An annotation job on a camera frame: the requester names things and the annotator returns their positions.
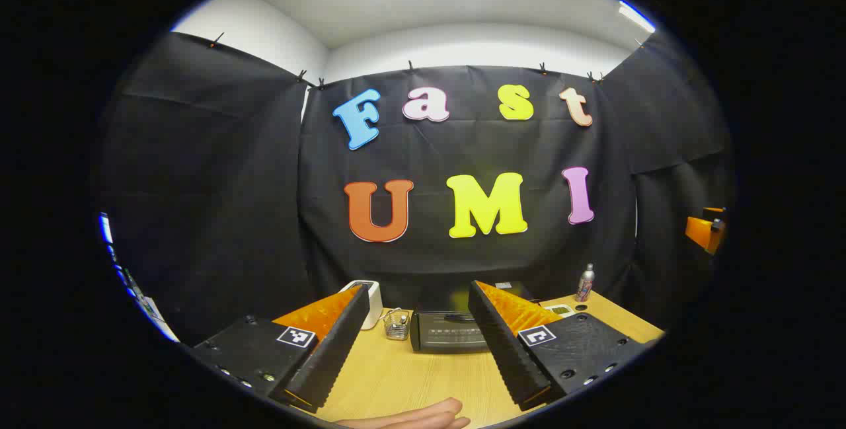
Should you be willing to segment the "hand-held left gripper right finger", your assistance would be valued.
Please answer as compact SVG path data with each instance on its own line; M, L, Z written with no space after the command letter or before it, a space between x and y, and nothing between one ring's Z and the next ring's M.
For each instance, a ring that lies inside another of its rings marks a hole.
M469 284L468 306L520 410L581 393L652 347L590 313L563 317L484 282Z

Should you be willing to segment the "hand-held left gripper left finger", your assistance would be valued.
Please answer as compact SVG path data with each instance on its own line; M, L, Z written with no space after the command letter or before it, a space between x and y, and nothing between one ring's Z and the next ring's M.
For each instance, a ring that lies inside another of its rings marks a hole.
M260 397L315 413L370 311L368 285L353 284L274 320L243 317L191 354Z

